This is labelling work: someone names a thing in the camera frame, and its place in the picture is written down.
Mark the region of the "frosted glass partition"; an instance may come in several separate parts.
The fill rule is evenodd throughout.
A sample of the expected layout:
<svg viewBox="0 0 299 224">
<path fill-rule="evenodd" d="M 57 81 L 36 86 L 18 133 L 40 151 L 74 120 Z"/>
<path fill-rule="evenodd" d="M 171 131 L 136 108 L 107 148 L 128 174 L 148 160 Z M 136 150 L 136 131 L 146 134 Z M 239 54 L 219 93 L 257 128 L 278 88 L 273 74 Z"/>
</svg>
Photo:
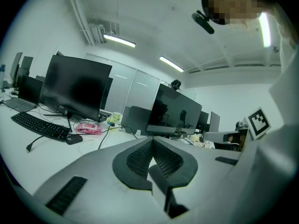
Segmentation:
<svg viewBox="0 0 299 224">
<path fill-rule="evenodd" d="M 112 66 L 113 79 L 105 111 L 123 113 L 125 107 L 138 106 L 150 110 L 154 103 L 160 79 L 107 58 L 86 54 L 85 59 Z"/>
</svg>

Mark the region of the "silver laptop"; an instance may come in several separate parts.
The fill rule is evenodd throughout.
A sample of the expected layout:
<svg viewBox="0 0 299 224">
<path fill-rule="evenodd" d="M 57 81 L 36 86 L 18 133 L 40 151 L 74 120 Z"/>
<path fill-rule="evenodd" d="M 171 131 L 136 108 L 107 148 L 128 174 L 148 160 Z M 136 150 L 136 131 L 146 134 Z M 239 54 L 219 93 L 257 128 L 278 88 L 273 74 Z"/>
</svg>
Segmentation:
<svg viewBox="0 0 299 224">
<path fill-rule="evenodd" d="M 17 98 L 4 100 L 3 105 L 18 112 L 28 112 L 38 106 L 43 81 L 24 75 Z"/>
</svg>

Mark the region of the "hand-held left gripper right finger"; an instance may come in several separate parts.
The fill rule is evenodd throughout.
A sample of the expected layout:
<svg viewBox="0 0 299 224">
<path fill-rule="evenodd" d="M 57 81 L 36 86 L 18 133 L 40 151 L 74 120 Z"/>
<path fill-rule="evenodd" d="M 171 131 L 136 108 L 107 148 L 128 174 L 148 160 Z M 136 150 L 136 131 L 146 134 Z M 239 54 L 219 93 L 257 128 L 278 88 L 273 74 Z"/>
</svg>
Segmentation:
<svg viewBox="0 0 299 224">
<path fill-rule="evenodd" d="M 156 163 L 163 161 L 166 180 L 175 195 L 239 195 L 243 180 L 236 177 L 238 166 L 217 160 L 218 157 L 239 161 L 242 153 L 209 149 L 162 137 L 152 139 Z"/>
</svg>

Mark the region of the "black keyboard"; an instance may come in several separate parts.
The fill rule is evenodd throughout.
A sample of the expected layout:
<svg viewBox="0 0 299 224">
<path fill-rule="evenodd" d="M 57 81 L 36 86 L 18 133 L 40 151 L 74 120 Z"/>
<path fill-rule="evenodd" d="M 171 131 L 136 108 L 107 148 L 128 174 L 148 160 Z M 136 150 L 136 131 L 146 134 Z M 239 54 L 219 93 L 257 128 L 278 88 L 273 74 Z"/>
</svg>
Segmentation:
<svg viewBox="0 0 299 224">
<path fill-rule="evenodd" d="M 71 131 L 68 127 L 44 121 L 26 112 L 20 112 L 12 116 L 11 120 L 38 135 L 61 142 L 65 142 Z"/>
</svg>

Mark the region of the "black computer mouse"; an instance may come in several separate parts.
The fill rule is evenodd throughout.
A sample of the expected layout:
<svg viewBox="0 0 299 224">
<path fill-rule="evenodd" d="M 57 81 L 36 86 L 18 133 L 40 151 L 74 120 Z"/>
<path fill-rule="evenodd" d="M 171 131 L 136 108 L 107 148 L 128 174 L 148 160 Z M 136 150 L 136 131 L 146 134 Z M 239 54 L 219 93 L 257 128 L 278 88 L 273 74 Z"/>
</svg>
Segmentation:
<svg viewBox="0 0 299 224">
<path fill-rule="evenodd" d="M 74 145 L 83 141 L 83 137 L 78 134 L 70 134 L 66 137 L 65 142 L 68 145 Z"/>
</svg>

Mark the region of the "pink wipes packet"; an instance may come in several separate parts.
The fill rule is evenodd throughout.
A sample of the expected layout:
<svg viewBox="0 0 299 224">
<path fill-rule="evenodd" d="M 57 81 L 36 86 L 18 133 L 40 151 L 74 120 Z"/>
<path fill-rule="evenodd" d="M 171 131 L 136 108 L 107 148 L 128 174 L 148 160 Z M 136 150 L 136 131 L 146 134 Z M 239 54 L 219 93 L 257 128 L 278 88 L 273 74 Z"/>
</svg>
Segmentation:
<svg viewBox="0 0 299 224">
<path fill-rule="evenodd" d="M 76 126 L 75 131 L 82 134 L 101 135 L 102 126 L 89 123 L 82 123 Z"/>
</svg>

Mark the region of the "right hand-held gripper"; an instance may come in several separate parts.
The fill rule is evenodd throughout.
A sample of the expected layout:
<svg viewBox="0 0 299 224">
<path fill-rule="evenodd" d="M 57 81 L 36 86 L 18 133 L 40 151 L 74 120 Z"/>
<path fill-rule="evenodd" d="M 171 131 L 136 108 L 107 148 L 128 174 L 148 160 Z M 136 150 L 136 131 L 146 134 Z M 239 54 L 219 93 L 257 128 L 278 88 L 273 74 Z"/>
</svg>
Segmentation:
<svg viewBox="0 0 299 224">
<path fill-rule="evenodd" d="M 271 125 L 263 109 L 258 107 L 237 123 L 236 131 L 207 132 L 204 134 L 204 139 L 213 142 L 215 148 L 243 148 L 248 131 L 252 140 L 257 140 L 270 128 Z"/>
</svg>

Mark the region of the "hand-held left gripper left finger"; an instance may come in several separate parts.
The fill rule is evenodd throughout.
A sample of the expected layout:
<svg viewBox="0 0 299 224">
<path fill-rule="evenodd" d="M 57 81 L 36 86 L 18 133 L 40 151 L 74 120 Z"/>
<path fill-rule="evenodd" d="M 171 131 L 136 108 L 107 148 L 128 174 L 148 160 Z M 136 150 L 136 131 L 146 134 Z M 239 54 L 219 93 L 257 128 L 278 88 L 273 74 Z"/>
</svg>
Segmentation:
<svg viewBox="0 0 299 224">
<path fill-rule="evenodd" d="M 49 178 L 34 197 L 63 217 L 151 217 L 152 138 L 87 153 Z"/>
</svg>

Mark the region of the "white ceiling air unit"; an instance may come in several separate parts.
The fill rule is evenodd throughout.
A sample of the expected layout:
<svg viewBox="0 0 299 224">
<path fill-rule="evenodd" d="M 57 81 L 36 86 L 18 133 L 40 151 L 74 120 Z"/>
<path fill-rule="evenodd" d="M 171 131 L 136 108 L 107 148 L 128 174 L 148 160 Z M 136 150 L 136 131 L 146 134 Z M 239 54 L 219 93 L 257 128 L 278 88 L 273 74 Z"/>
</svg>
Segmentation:
<svg viewBox="0 0 299 224">
<path fill-rule="evenodd" d="M 106 43 L 106 39 L 104 37 L 104 34 L 105 34 L 105 28 L 102 24 L 94 24 L 94 23 L 91 23 L 89 24 L 90 26 L 90 30 L 91 30 L 91 33 L 93 35 L 93 38 L 95 40 L 95 42 L 97 43 Z"/>
</svg>

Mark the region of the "dark grey laptop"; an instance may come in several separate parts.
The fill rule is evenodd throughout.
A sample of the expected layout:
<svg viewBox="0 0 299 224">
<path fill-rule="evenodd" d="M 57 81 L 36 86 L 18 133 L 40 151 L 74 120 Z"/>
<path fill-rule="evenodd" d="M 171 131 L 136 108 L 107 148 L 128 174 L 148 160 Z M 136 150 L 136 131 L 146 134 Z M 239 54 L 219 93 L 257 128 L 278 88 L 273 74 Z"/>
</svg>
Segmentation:
<svg viewBox="0 0 299 224">
<path fill-rule="evenodd" d="M 146 127 L 150 118 L 151 110 L 138 106 L 126 106 L 123 112 L 121 126 L 127 133 L 141 131 L 141 135 L 147 135 Z"/>
</svg>

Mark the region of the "yellow green mug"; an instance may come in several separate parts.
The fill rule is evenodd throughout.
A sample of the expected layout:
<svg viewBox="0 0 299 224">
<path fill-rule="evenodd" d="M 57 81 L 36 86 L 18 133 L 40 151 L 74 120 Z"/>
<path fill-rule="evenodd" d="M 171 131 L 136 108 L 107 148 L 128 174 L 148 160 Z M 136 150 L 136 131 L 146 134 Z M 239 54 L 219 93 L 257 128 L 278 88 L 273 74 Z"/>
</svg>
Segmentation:
<svg viewBox="0 0 299 224">
<path fill-rule="evenodd" d="M 122 116 L 119 112 L 113 112 L 107 120 L 108 129 L 121 128 L 121 118 Z"/>
</svg>

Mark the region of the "white printed t-shirt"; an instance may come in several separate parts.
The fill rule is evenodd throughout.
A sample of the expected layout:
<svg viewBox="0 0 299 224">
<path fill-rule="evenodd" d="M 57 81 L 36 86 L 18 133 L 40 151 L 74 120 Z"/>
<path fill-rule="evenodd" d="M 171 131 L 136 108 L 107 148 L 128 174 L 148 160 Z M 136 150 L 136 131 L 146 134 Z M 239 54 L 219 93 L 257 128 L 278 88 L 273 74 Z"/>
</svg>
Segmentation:
<svg viewBox="0 0 299 224">
<path fill-rule="evenodd" d="M 299 217 L 299 24 L 280 8 L 275 19 L 285 53 L 270 94 L 284 124 L 250 144 L 252 166 L 231 224 L 294 223 Z"/>
</svg>

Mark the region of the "ceiling tube light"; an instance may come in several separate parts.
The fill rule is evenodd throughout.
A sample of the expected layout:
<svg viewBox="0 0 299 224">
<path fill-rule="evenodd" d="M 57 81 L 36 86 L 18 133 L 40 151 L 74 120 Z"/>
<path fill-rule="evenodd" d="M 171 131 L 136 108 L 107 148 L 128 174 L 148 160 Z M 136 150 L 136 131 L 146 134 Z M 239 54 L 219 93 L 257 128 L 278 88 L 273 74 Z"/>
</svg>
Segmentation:
<svg viewBox="0 0 299 224">
<path fill-rule="evenodd" d="M 118 43 L 130 46 L 132 48 L 135 48 L 135 46 L 136 46 L 136 44 L 134 42 L 131 42 L 131 41 L 128 41 L 128 40 L 125 40 L 125 39 L 121 39 L 121 38 L 113 36 L 113 35 L 104 34 L 103 36 L 106 40 L 111 40 L 111 41 L 114 41 L 114 42 L 118 42 Z"/>
<path fill-rule="evenodd" d="M 271 46 L 271 30 L 266 13 L 261 13 L 259 17 L 259 23 L 262 31 L 263 45 L 265 48 Z"/>
<path fill-rule="evenodd" d="M 166 63 L 166 64 L 168 64 L 169 66 L 173 67 L 174 69 L 178 70 L 179 72 L 184 72 L 184 69 L 180 68 L 179 66 L 177 66 L 175 63 L 168 60 L 164 56 L 159 57 L 159 60 Z"/>
</svg>

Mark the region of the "black computer monitor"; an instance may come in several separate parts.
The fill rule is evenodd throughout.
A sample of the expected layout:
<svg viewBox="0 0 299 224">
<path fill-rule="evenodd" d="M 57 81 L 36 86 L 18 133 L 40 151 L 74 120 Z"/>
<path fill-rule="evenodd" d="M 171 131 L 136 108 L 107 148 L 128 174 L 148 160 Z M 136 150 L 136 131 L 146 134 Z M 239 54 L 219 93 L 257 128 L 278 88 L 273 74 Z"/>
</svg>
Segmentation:
<svg viewBox="0 0 299 224">
<path fill-rule="evenodd" d="M 201 111 L 199 120 L 196 125 L 196 129 L 199 130 L 199 133 L 202 133 L 204 130 L 205 125 L 207 124 L 209 114 L 206 112 Z"/>
<path fill-rule="evenodd" d="M 152 135 L 192 135 L 202 105 L 174 89 L 160 84 L 151 109 L 146 132 Z"/>
<path fill-rule="evenodd" d="M 102 110 L 105 109 L 107 98 L 108 98 L 108 95 L 109 95 L 109 91 L 110 91 L 112 82 L 113 82 L 113 79 L 109 77 L 108 80 L 107 80 L 106 86 L 105 86 L 105 90 L 104 90 L 104 93 L 103 93 L 103 96 L 102 96 L 102 100 L 101 100 L 100 108 Z"/>
<path fill-rule="evenodd" d="M 20 65 L 20 67 L 18 68 L 18 73 L 17 73 L 18 78 L 21 78 L 23 75 L 26 75 L 26 76 L 29 75 L 32 61 L 33 61 L 33 57 L 24 56 L 22 63 Z"/>
<path fill-rule="evenodd" d="M 53 55 L 43 83 L 47 106 L 59 107 L 69 117 L 98 121 L 112 66 L 91 60 Z"/>
<path fill-rule="evenodd" d="M 15 82 L 16 82 L 16 76 L 17 76 L 17 71 L 19 68 L 19 61 L 21 59 L 22 56 L 22 52 L 18 52 L 14 58 L 14 61 L 12 63 L 12 67 L 10 70 L 10 77 L 11 77 L 11 86 L 14 87 L 15 86 Z"/>
<path fill-rule="evenodd" d="M 218 132 L 220 125 L 220 116 L 214 112 L 211 112 L 209 132 Z"/>
</svg>

